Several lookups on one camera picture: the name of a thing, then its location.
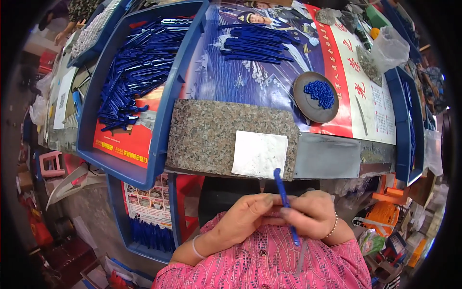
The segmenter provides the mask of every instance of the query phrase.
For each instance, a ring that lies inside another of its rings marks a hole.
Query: red banner
[[[315,20],[315,13],[319,8],[312,5],[305,6],[313,18],[319,35],[319,42],[324,58],[324,76],[332,83],[339,97],[337,116],[328,123],[310,123],[310,132],[353,137],[350,96],[337,43],[335,42],[330,26]]]

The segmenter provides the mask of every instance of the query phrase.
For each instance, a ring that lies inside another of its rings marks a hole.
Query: blue plastic tray
[[[407,43],[409,43],[409,46],[411,47],[411,50],[409,51],[409,57],[416,63],[421,62],[422,55],[420,54],[419,48],[415,47],[414,43],[412,43],[409,35],[406,32],[406,29],[403,26],[403,23],[398,18],[398,15],[396,15],[393,7],[388,3],[387,0],[382,0],[380,3],[383,6],[383,13],[385,17],[391,22],[393,28],[395,28],[396,31],[398,31],[398,33],[407,41]]]
[[[164,171],[173,104],[180,94],[189,62],[201,33],[204,31],[205,13],[208,6],[207,0],[176,2],[129,14],[120,21],[98,59],[82,106],[82,116],[77,133],[77,154],[81,158],[103,169],[107,174],[139,189],[148,190],[154,186],[156,176]],[[172,18],[193,15],[195,15],[195,20],[183,39],[165,82],[152,133],[147,169],[93,148],[97,111],[101,105],[100,93],[114,55],[130,32],[129,25],[156,19],[159,16]]]
[[[407,186],[420,178],[424,169],[424,123],[420,98],[415,86],[414,79],[401,67],[390,69],[385,72],[390,90],[393,110],[396,122],[396,178],[406,183]],[[412,125],[415,131],[415,160],[414,169],[411,167],[411,129],[410,118],[405,99],[403,82],[409,84],[412,103]]]
[[[129,6],[127,6],[129,2],[130,0],[120,1],[120,3],[117,5],[117,7],[112,12],[111,17],[109,17],[108,21],[104,25],[103,29],[101,29],[101,31],[99,32],[99,35],[96,38],[95,43],[89,48],[87,48],[84,52],[82,52],[76,58],[69,59],[69,62],[67,63],[67,68],[70,68],[71,66],[80,68],[88,61],[96,58],[101,53],[101,51],[103,51],[106,45],[106,42],[108,41],[109,37],[112,34],[112,31],[114,30],[114,27],[117,25],[120,18],[122,18],[122,16],[125,14],[125,11],[129,9]],[[95,12],[93,12],[87,24],[85,24],[85,28],[93,21],[93,19],[99,13],[101,13],[104,10],[104,8],[105,6],[101,3],[96,8]]]
[[[163,252],[156,249],[148,249],[146,246],[132,241],[130,232],[130,217],[125,211],[125,196],[122,191],[122,182],[117,178],[107,175],[109,204],[114,213],[115,223],[119,229],[123,244],[130,252],[138,254],[149,259],[168,264],[172,258],[172,253]],[[179,226],[179,216],[176,203],[176,174],[169,173],[169,199],[170,199],[170,215],[172,218],[172,231],[175,246],[178,248],[181,245],[181,232]]]

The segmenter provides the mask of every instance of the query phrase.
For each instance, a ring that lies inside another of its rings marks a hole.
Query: pearl bracelet
[[[339,216],[337,215],[337,212],[335,212],[335,224],[334,224],[334,227],[332,228],[332,231],[330,231],[330,233],[329,233],[325,238],[327,238],[328,236],[332,235],[332,233],[334,232],[335,228],[337,227],[338,220],[339,220]]]

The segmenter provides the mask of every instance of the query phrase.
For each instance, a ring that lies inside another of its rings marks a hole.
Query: pink patterned shirt
[[[211,230],[218,214],[201,228]],[[371,277],[356,240],[328,247],[308,240],[297,276],[300,248],[287,226],[265,225],[243,243],[200,261],[195,267],[176,263],[157,273],[152,288],[353,289],[371,288]]]

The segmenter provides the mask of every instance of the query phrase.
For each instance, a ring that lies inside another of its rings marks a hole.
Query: granite slab
[[[292,113],[222,101],[176,100],[165,166],[206,175],[245,177],[231,173],[236,130],[286,135],[289,144],[283,179],[293,179],[299,129]]]

